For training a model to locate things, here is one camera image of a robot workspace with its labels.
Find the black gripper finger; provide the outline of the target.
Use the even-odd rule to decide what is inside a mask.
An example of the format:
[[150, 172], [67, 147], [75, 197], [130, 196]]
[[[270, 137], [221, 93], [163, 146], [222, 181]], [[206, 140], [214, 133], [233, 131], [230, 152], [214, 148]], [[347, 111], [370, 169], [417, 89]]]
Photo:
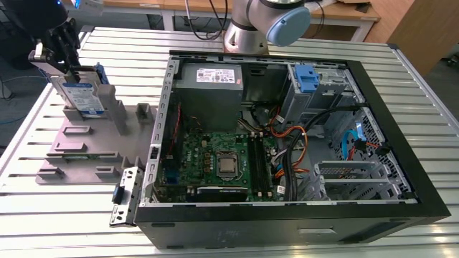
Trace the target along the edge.
[[73, 54], [73, 45], [63, 39], [58, 39], [55, 43], [56, 50], [52, 50], [46, 46], [44, 41], [38, 39], [28, 60], [47, 74], [70, 74], [69, 55]]
[[52, 32], [55, 53], [59, 61], [63, 61], [64, 70], [71, 82], [81, 82], [77, 68], [81, 66], [79, 53], [81, 40], [77, 31], [77, 21], [69, 17], [64, 23]]

